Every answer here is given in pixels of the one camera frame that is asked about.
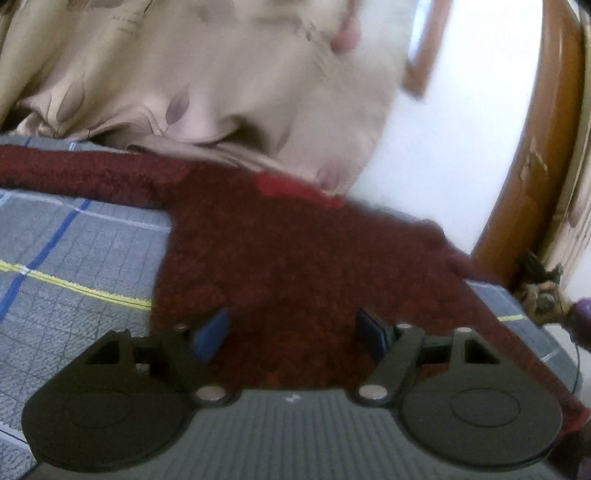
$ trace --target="black disc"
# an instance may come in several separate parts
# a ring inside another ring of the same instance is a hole
[[[511,467],[539,458],[560,432],[562,412],[519,373],[499,365],[450,370],[404,397],[401,420],[419,444],[462,465]]]
[[[22,412],[38,459],[82,472],[132,465],[169,443],[187,408],[181,397],[150,377],[109,372],[63,388],[47,384]]]

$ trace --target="screw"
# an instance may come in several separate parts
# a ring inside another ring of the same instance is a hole
[[[218,385],[207,385],[205,387],[201,387],[195,393],[196,397],[199,400],[207,401],[207,402],[214,402],[219,401],[223,397],[226,396],[226,390],[223,387]]]
[[[388,390],[381,385],[364,385],[359,389],[359,396],[365,400],[382,400],[388,396]]]

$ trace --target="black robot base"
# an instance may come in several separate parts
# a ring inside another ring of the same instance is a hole
[[[356,392],[232,393],[196,358],[194,332],[109,332],[25,405],[40,463],[25,478],[565,478],[547,461],[558,402],[474,330],[427,336],[360,310],[356,335],[377,363]],[[425,364],[447,371],[416,382]]]

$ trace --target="wooden headboard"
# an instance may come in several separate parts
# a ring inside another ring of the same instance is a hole
[[[556,208],[579,125],[584,63],[582,26],[568,0],[544,0],[530,110],[505,185],[473,253],[509,288],[519,280],[516,257],[538,249]]]

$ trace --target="red fuzzy blanket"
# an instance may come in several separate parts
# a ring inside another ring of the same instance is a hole
[[[556,395],[566,428],[588,415],[472,293],[464,278],[489,278],[433,223],[369,213],[269,174],[147,155],[2,147],[0,184],[165,208],[173,230],[152,326],[230,308],[212,370],[231,387],[354,388],[374,368],[353,337],[365,307],[429,334],[474,327]]]

